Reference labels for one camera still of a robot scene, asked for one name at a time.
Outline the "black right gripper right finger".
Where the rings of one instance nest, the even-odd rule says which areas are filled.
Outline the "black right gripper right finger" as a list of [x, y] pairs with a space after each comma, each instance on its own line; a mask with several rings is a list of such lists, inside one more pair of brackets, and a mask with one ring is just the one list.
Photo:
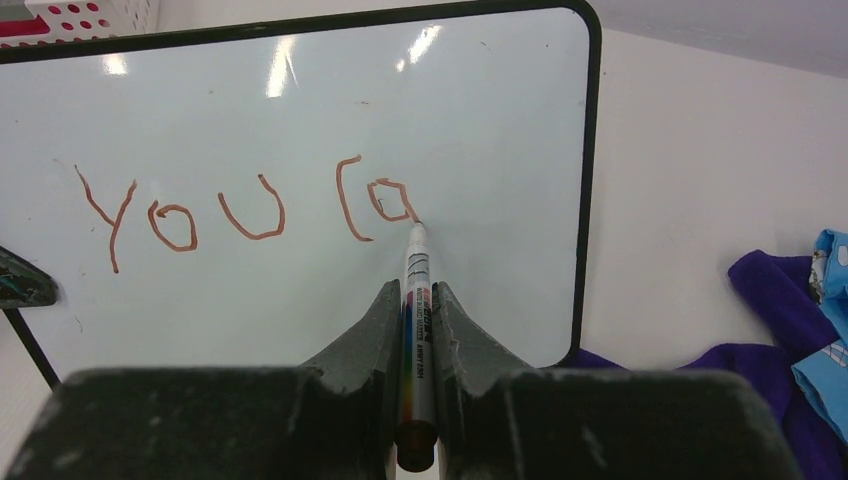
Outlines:
[[529, 366], [433, 288], [444, 479], [798, 479], [767, 402], [720, 370]]

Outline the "white whiteboard marker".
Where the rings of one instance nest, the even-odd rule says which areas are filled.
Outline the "white whiteboard marker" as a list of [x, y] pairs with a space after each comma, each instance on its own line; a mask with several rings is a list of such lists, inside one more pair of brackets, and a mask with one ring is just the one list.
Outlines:
[[434, 463], [436, 427], [432, 292], [426, 229], [413, 225], [406, 251], [403, 340], [398, 423], [394, 440], [398, 466], [412, 473]]

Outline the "black framed whiteboard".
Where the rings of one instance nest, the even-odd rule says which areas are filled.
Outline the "black framed whiteboard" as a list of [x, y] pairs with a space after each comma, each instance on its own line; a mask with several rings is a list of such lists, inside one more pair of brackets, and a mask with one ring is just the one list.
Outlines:
[[431, 271], [534, 366], [580, 343], [602, 32], [472, 1], [1, 52], [1, 244], [47, 379], [294, 365]]

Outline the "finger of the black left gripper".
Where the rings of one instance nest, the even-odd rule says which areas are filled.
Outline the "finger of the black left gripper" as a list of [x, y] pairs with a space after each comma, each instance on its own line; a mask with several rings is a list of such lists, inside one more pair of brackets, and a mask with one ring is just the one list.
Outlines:
[[1, 248], [1, 308], [19, 309], [54, 305], [58, 286], [32, 263]]

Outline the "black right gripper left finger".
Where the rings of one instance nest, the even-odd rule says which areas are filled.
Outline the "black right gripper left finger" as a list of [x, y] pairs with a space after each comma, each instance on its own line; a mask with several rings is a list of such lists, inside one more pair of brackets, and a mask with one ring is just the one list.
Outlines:
[[397, 281], [297, 366], [106, 368], [44, 404], [9, 479], [391, 479]]

